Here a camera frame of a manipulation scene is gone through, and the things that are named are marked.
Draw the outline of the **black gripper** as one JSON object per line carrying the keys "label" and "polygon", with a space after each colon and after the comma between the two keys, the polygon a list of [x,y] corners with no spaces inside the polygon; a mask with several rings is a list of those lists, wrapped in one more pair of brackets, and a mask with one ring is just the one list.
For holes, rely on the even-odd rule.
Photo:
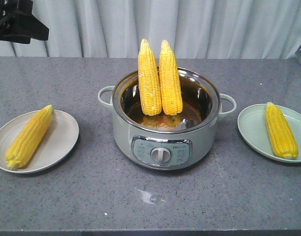
{"label": "black gripper", "polygon": [[30,16],[32,38],[47,41],[49,28],[32,15],[31,0],[0,0],[0,41],[29,44],[30,37],[20,33],[19,20]]}

